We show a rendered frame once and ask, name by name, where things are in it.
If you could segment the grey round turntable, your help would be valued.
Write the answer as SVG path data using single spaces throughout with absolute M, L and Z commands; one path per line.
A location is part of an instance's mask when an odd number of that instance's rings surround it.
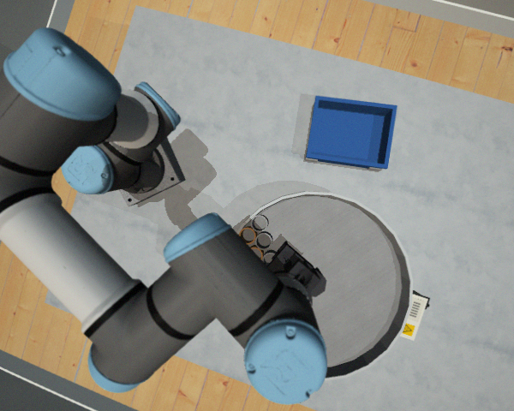
M 326 344 L 325 381 L 369 368 L 399 337 L 415 340 L 430 298 L 413 290 L 408 255 L 378 213 L 342 195 L 302 191 L 261 206 L 238 235 L 256 214 L 267 217 L 272 235 L 264 254 L 287 241 L 324 276 L 311 295 Z

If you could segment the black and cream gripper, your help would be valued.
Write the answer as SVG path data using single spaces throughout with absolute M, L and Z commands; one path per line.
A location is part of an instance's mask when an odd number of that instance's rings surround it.
M 270 263 L 265 262 L 268 268 L 277 277 L 292 277 L 299 281 L 304 286 L 305 290 L 307 290 L 309 300 L 311 305 L 313 305 L 311 291 L 323 277 L 319 268 L 316 267 L 315 271 L 313 265 L 304 259 L 294 248 L 292 248 L 287 241 L 284 242 L 272 259 L 273 260 Z M 305 275 L 305 277 L 303 275 Z

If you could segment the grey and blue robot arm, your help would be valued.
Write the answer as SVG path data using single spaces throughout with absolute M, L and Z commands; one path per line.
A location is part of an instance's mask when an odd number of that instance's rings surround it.
M 61 166 L 83 194 L 143 194 L 162 182 L 157 147 L 181 117 L 146 82 L 134 88 L 122 90 L 101 62 L 53 28 L 35 30 L 7 56 L 0 241 L 81 321 L 95 344 L 88 369 L 102 389 L 134 389 L 217 319 L 245 349 L 258 393 L 279 404 L 306 401 L 327 373 L 308 292 L 277 277 L 217 213 L 167 243 L 170 268 L 148 288 L 62 207 L 51 185 Z

